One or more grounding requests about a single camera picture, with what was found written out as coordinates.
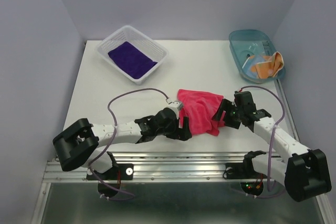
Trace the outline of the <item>pink towel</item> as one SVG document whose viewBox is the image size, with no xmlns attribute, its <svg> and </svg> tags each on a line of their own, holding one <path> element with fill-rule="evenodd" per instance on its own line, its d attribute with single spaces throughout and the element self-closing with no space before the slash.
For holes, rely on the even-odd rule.
<svg viewBox="0 0 336 224">
<path fill-rule="evenodd" d="M 219 135 L 219 128 L 224 126 L 224 122 L 214 121 L 212 117 L 223 98 L 222 95 L 205 91 L 178 90 L 177 99 L 183 103 L 180 118 L 188 117 L 193 136 L 205 133 L 212 136 Z"/>
</svg>

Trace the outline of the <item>purple towel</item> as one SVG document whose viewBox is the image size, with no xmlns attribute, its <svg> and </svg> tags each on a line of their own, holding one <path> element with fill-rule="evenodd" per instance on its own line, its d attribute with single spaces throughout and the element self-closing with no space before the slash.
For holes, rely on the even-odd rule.
<svg viewBox="0 0 336 224">
<path fill-rule="evenodd" d="M 124 42 L 108 52 L 110 59 L 133 79 L 140 79 L 158 63 L 129 42 Z"/>
</svg>

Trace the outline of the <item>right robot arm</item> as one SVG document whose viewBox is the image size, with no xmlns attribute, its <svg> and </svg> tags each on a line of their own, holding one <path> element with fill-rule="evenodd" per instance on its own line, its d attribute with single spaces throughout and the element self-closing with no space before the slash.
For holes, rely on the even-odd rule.
<svg viewBox="0 0 336 224">
<path fill-rule="evenodd" d="M 258 197 L 262 193 L 261 175 L 283 185 L 296 202 L 331 191 L 325 153 L 295 140 L 269 112 L 256 107 L 249 91 L 235 92 L 233 101 L 222 99 L 213 120 L 222 120 L 226 127 L 234 129 L 243 125 L 269 145 L 270 152 L 250 151 L 242 162 L 225 164 L 223 177 L 243 180 L 242 189 L 246 194 Z M 281 159 L 273 159 L 271 151 Z"/>
</svg>

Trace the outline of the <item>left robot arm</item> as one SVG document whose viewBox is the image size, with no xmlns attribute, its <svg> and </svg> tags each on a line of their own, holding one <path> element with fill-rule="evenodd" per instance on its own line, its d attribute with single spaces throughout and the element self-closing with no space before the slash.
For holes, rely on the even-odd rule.
<svg viewBox="0 0 336 224">
<path fill-rule="evenodd" d="M 147 143 L 157 136 L 189 140 L 192 134 L 188 118 L 180 120 L 177 109 L 166 107 L 156 115 L 117 126 L 92 124 L 87 118 L 78 119 L 53 139 L 53 146 L 62 171 L 86 167 L 110 179 L 116 175 L 117 166 L 112 153 L 107 150 L 109 146 Z"/>
</svg>

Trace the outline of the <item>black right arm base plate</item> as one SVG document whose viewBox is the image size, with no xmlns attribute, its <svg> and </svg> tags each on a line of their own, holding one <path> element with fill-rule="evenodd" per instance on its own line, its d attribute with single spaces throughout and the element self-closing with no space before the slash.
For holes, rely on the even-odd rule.
<svg viewBox="0 0 336 224">
<path fill-rule="evenodd" d="M 223 173 L 224 179 L 262 179 L 266 175 L 256 172 L 252 165 L 245 165 L 241 163 L 225 163 L 225 170 Z"/>
</svg>

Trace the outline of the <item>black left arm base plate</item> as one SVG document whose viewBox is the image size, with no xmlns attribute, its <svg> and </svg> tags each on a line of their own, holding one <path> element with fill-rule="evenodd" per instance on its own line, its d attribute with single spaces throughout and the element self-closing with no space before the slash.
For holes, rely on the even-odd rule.
<svg viewBox="0 0 336 224">
<path fill-rule="evenodd" d="M 96 170 L 93 171 L 94 174 L 88 169 L 86 180 L 98 180 L 98 177 L 102 180 L 132 180 L 134 174 L 134 165 L 132 163 L 117 164 L 104 173 L 99 173 Z"/>
</svg>

